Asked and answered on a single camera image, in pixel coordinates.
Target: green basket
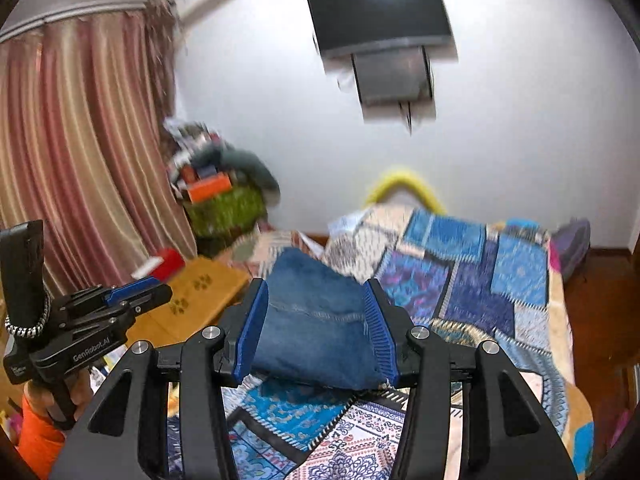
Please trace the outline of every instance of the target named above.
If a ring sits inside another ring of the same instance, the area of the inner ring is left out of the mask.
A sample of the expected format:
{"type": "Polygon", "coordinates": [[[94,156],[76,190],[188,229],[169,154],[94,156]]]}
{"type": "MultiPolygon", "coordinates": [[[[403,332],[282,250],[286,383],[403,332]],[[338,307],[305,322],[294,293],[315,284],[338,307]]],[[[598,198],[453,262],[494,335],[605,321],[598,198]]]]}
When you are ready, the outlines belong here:
{"type": "Polygon", "coordinates": [[[267,213],[260,190],[251,186],[234,186],[204,202],[185,203],[184,209],[194,235],[220,237],[226,243],[253,229],[255,221],[267,213]]]}

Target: patchwork quilt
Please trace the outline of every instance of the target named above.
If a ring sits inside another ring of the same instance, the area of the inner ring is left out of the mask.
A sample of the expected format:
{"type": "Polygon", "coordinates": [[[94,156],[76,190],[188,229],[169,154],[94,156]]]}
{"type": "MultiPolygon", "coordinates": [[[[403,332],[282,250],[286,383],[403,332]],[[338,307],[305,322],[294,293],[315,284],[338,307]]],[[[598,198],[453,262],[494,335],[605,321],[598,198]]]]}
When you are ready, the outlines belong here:
{"type": "MultiPolygon", "coordinates": [[[[222,254],[266,277],[284,247],[312,251],[297,233],[251,234],[222,254]]],[[[332,237],[321,261],[359,282],[376,277],[415,324],[451,342],[494,339],[521,370],[564,442],[580,478],[593,419],[574,384],[572,334],[559,260],[534,224],[484,225],[401,205],[374,206],[332,237]]],[[[225,389],[227,426],[242,480],[386,480],[398,449],[408,390],[351,393],[248,376],[225,389]]],[[[447,479],[458,477],[462,390],[452,384],[447,479]]],[[[168,420],[170,468],[181,474],[179,415],[168,420]]]]}

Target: pile of clothes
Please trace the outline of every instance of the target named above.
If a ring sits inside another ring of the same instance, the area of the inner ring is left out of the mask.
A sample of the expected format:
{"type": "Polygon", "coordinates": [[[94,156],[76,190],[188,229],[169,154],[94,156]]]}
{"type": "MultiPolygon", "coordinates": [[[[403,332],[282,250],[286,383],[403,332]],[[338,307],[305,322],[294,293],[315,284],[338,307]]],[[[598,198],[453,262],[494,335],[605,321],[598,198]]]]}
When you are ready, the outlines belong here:
{"type": "Polygon", "coordinates": [[[175,118],[164,127],[179,146],[167,167],[176,198],[191,221],[198,252],[215,256],[266,217],[280,186],[255,153],[236,150],[201,123],[175,118]]]}

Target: blue denim fabric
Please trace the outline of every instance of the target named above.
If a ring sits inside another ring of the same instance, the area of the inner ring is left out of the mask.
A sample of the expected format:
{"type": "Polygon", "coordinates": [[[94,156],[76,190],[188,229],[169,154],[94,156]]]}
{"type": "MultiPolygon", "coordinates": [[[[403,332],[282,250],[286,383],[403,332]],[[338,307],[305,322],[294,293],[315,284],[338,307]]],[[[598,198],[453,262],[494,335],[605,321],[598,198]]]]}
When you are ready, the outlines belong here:
{"type": "Polygon", "coordinates": [[[286,249],[267,278],[269,308],[254,369],[332,388],[377,388],[365,334],[361,285],[302,253],[286,249]]]}

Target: curtain rod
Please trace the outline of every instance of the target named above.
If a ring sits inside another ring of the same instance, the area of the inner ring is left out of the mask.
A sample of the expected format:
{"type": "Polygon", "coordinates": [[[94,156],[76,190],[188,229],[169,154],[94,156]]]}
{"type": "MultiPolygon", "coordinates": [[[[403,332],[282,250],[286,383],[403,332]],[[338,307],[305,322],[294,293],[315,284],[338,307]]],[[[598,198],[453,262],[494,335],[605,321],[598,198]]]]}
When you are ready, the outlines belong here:
{"type": "Polygon", "coordinates": [[[44,12],[38,14],[28,20],[23,20],[13,27],[0,32],[0,43],[10,40],[34,28],[41,27],[46,23],[58,22],[67,18],[76,18],[87,14],[95,14],[96,12],[115,12],[116,10],[140,10],[145,8],[147,0],[99,0],[95,2],[87,2],[73,6],[64,7],[63,9],[54,10],[52,12],[44,12]]]}

